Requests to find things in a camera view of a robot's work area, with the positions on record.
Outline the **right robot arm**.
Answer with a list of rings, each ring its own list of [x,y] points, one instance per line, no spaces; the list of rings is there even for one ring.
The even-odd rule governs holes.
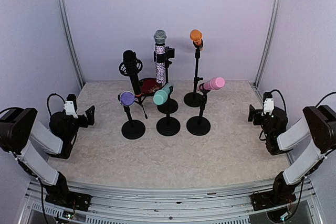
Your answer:
[[[296,188],[335,151],[335,110],[319,101],[304,107],[301,118],[288,126],[287,108],[275,106],[275,92],[280,91],[273,89],[263,94],[261,109],[250,105],[248,121],[260,126],[259,139],[265,142],[269,154],[277,156],[290,154],[296,147],[304,149],[275,177],[271,190],[251,195],[255,211],[294,202]]]

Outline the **black stand of purple microphone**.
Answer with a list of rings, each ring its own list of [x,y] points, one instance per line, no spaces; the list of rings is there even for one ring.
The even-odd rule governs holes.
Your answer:
[[[124,106],[123,108],[128,121],[126,121],[121,128],[122,135],[129,140],[139,139],[145,134],[144,123],[132,118],[129,106]]]

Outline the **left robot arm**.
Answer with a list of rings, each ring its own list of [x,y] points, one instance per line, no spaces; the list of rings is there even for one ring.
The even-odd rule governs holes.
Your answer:
[[[62,111],[50,114],[48,127],[37,119],[35,108],[10,107],[2,110],[1,149],[12,154],[21,168],[39,181],[42,202],[73,211],[88,211],[91,196],[71,191],[66,177],[50,166],[34,146],[38,144],[50,157],[68,159],[79,129],[94,125],[95,106],[79,115],[74,94],[69,94],[63,103]]]

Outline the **black stand of teal microphone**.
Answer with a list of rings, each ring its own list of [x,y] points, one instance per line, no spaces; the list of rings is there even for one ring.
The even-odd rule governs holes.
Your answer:
[[[156,124],[157,131],[163,136],[176,135],[181,128],[179,121],[176,118],[170,116],[170,103],[171,95],[169,95],[168,100],[165,103],[166,116],[158,120]]]

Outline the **pink microphone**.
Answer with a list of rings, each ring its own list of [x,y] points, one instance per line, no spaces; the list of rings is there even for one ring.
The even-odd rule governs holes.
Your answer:
[[[225,85],[225,80],[222,77],[215,77],[210,79],[209,81],[203,82],[198,85],[198,91],[211,91],[211,90],[219,90]]]

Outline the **black stand of pink microphone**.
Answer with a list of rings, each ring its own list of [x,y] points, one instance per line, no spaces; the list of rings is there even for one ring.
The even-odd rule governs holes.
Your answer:
[[[186,128],[193,135],[203,136],[206,135],[211,129],[209,120],[203,117],[207,103],[207,94],[210,92],[210,90],[205,89],[205,83],[200,84],[199,88],[203,94],[201,99],[200,112],[198,116],[193,116],[187,121]]]

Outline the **teal microphone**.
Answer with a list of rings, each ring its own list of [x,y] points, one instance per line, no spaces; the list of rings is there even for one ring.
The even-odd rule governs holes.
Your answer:
[[[154,94],[153,102],[156,105],[163,105],[168,100],[168,97],[172,93],[173,89],[174,84],[172,82],[165,84],[160,90],[157,90],[157,92]]]

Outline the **purple microphone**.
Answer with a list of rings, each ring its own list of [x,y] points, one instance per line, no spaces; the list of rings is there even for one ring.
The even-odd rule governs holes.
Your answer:
[[[135,96],[130,91],[124,91],[118,95],[118,100],[123,106],[131,106],[135,102]]]

